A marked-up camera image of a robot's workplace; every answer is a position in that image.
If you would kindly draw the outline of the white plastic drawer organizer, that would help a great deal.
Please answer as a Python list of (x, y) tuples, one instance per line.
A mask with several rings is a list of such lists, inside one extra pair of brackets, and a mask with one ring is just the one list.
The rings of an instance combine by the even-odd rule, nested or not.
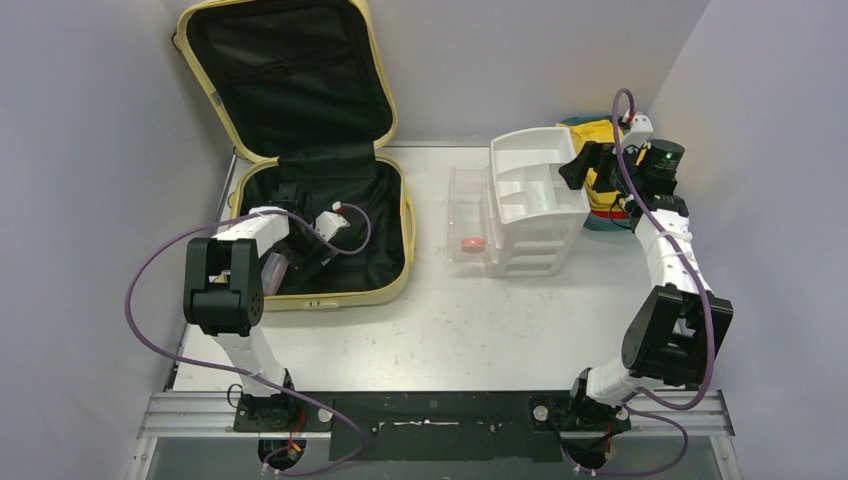
[[(450, 264), (490, 278), (559, 274), (590, 212), (585, 190), (570, 190), (558, 173), (575, 156), (567, 128), (534, 127), (492, 140), (484, 167), (452, 169)], [(483, 238), (485, 251), (462, 252), (468, 237)]]

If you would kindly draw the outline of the yellow hard-shell suitcase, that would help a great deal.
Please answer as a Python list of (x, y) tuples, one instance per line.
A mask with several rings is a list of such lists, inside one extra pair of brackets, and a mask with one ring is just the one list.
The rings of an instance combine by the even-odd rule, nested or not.
[(383, 149), (395, 103), (363, 1), (204, 1), (179, 18), (175, 47), (249, 162), (231, 213), (277, 204), (313, 220), (345, 204), (327, 265), (296, 256), (269, 310), (378, 305), (414, 262), (416, 223), (399, 164)]

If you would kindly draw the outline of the round pink compact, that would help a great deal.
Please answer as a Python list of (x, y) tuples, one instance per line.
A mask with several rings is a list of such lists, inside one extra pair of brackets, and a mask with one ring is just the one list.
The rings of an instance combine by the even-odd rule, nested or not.
[(460, 248), (467, 254), (479, 254), (485, 251), (486, 241), (480, 237), (464, 238), (460, 242)]

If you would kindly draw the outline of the teal transparent plastic tray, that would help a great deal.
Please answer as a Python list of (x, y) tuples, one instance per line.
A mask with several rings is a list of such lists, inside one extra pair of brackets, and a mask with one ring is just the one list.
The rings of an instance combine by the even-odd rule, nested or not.
[[(557, 126), (570, 131), (575, 154), (581, 153), (586, 142), (613, 142), (610, 116), (569, 117)], [(622, 231), (630, 228), (627, 213), (619, 205), (619, 191), (613, 190), (612, 186), (609, 173), (599, 176), (594, 169), (586, 170), (584, 187), (590, 207), (590, 213), (584, 223), (586, 229)]]

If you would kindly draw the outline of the yellow garment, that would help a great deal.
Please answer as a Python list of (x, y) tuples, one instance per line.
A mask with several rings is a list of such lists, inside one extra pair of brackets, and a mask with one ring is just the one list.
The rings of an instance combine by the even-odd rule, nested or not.
[[(623, 128), (623, 127), (619, 127), (618, 125), (614, 125), (613, 120), (611, 120), (611, 123), (612, 123), (612, 128), (613, 128), (613, 142), (612, 142), (612, 143), (601, 143), (601, 144), (613, 144), (613, 145), (614, 145), (614, 150), (615, 150), (615, 144), (614, 144), (614, 133), (615, 133), (615, 132), (617, 132), (617, 133), (619, 134), (620, 139), (621, 139), (621, 137), (623, 136), (623, 132), (622, 132), (622, 128)], [(595, 142), (586, 142), (585, 144), (598, 144), (598, 143), (595, 143)], [(619, 200), (619, 202), (621, 201), (621, 197), (626, 197), (626, 196), (625, 196), (623, 193), (619, 193), (619, 196), (618, 196), (618, 200)]]

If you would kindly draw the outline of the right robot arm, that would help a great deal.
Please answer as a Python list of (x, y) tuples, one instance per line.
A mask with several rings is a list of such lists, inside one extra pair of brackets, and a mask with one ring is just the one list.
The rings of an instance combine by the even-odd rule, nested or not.
[(574, 382), (561, 423), (577, 430), (626, 424), (624, 406), (638, 394), (664, 387), (705, 389), (733, 318), (730, 301), (716, 296), (692, 247), (690, 213), (675, 193), (685, 149), (668, 140), (629, 145), (586, 142), (561, 167), (570, 187), (585, 183), (613, 191), (629, 230), (646, 256), (652, 289), (627, 328), (621, 353), (587, 368)]

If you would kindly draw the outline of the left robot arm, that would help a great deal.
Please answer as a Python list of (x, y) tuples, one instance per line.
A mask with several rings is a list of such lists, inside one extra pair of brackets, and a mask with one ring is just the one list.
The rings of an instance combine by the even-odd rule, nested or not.
[(190, 240), (186, 251), (185, 318), (224, 350), (239, 376), (238, 414), (272, 430), (301, 426), (305, 413), (259, 326), (265, 298), (286, 277), (305, 279), (332, 260), (331, 241), (350, 225), (338, 202), (311, 219), (298, 201), (284, 195), (254, 207), (223, 231)]

